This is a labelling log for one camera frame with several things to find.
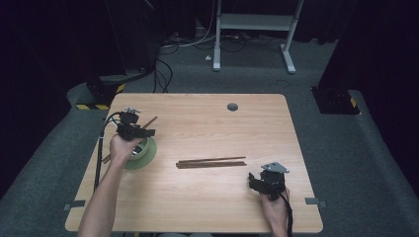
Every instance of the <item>hand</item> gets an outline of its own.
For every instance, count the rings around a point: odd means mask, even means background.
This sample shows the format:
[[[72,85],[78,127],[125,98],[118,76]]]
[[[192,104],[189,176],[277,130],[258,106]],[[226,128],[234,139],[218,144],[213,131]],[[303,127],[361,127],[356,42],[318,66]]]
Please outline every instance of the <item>hand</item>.
[[[290,196],[290,191],[286,189],[283,191],[285,198]],[[281,198],[274,201],[269,200],[269,196],[260,194],[263,211],[268,223],[270,224],[274,236],[282,237],[287,236],[287,205],[286,202]]]
[[[123,140],[118,134],[111,139],[111,158],[112,162],[125,164],[131,157],[135,146],[142,141],[142,138],[135,138],[132,141]]]

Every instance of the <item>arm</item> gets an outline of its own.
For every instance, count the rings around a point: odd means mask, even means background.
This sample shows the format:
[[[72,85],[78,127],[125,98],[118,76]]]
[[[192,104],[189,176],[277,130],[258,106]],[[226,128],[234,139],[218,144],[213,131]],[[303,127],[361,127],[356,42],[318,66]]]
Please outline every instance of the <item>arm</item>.
[[[141,139],[124,141],[114,135],[111,140],[111,164],[93,193],[83,214],[78,236],[110,236],[114,226],[117,195],[124,165]]]
[[[288,197],[289,191],[283,192],[285,197]],[[269,200],[269,196],[260,194],[262,207],[266,219],[271,226],[273,236],[275,237],[287,237],[287,206],[282,198],[278,198],[274,201]]]

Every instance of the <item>chopsticks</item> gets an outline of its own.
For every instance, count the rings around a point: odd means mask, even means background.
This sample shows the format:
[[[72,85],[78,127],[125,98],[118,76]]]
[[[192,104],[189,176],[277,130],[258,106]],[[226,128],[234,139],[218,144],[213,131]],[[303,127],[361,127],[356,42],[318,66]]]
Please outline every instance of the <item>chopsticks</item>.
[[[244,161],[224,161],[244,159],[245,156],[197,159],[197,160],[180,160],[176,163],[178,169],[194,169],[194,168],[213,168],[213,167],[230,167],[230,166],[246,166]]]
[[[152,120],[150,120],[148,123],[146,123],[142,128],[146,129],[148,128],[155,120],[157,119],[157,117],[154,117]],[[104,164],[108,163],[111,160],[111,154],[105,156],[105,158],[102,159],[102,162]]]

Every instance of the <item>white metal stand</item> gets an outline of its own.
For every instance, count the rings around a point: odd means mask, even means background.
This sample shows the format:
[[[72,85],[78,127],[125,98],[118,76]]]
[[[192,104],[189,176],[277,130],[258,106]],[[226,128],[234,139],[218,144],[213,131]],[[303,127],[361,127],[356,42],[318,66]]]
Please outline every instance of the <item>white metal stand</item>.
[[[263,30],[263,31],[283,31],[289,32],[286,43],[281,44],[281,53],[287,65],[290,74],[295,73],[293,60],[290,55],[290,45],[293,41],[293,33],[295,32],[298,22],[299,13],[304,0],[298,0],[295,12],[292,16],[277,15],[248,15],[248,14],[221,14],[221,0],[218,0],[216,10],[216,36],[215,47],[213,51],[213,70],[221,69],[221,50],[220,50],[220,33],[221,29],[237,29],[237,30]]]

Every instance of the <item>wooden table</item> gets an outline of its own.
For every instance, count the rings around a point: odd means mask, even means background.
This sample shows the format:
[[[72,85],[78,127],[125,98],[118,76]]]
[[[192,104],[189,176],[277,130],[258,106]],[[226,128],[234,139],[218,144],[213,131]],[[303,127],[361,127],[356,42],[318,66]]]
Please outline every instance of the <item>wooden table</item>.
[[[232,112],[227,105],[235,103]],[[109,115],[126,107],[141,110],[138,123],[158,117],[155,158],[142,169],[125,170],[114,231],[124,232],[270,232],[259,195],[248,174],[260,178],[261,165],[279,162],[290,170],[293,231],[316,233],[323,225],[316,205],[286,98],[272,94],[119,94]],[[107,126],[104,155],[116,132]],[[97,145],[75,200],[93,193]],[[247,166],[178,169],[186,159],[246,156]],[[107,165],[102,167],[103,175]],[[70,210],[65,227],[77,231],[85,207]]]

